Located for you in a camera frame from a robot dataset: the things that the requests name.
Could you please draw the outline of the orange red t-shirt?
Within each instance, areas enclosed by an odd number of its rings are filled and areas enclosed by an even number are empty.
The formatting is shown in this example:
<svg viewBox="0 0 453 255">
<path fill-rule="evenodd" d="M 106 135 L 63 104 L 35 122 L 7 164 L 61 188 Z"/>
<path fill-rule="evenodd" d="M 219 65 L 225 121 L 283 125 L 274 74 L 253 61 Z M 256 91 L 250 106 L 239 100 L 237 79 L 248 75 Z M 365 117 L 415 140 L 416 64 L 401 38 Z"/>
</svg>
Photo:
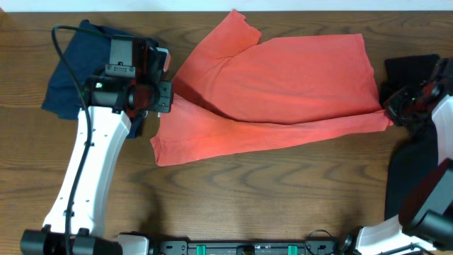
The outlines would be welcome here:
<svg viewBox="0 0 453 255">
<path fill-rule="evenodd" d="M 191 52 L 151 139 L 157 165 L 281 149 L 391 121 L 360 34 L 261 40 L 238 11 Z"/>
</svg>

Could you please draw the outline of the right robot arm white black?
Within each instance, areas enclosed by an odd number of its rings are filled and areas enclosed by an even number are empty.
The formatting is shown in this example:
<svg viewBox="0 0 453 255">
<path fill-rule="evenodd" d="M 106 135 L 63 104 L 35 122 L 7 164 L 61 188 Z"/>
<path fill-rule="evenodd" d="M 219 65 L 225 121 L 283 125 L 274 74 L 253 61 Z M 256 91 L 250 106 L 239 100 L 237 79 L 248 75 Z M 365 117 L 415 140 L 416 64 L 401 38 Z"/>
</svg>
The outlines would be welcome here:
<svg viewBox="0 0 453 255">
<path fill-rule="evenodd" d="M 349 234 L 333 254 L 452 250 L 452 58 L 385 61 L 380 102 L 410 139 L 391 156 L 385 220 Z"/>
</svg>

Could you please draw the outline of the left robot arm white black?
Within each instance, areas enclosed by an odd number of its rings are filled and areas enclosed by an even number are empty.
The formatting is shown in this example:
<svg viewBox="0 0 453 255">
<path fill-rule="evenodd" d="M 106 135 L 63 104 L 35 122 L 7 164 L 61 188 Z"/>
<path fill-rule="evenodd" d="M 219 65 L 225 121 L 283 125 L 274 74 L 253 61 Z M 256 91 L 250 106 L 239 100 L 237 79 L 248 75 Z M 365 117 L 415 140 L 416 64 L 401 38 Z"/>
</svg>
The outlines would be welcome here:
<svg viewBox="0 0 453 255">
<path fill-rule="evenodd" d="M 168 113 L 171 82 L 159 76 L 90 76 L 82 94 L 76 141 L 57 199 L 42 229 L 24 231 L 23 254 L 158 254 L 159 246 L 137 232 L 104 238 L 108 192 L 132 116 Z"/>
</svg>

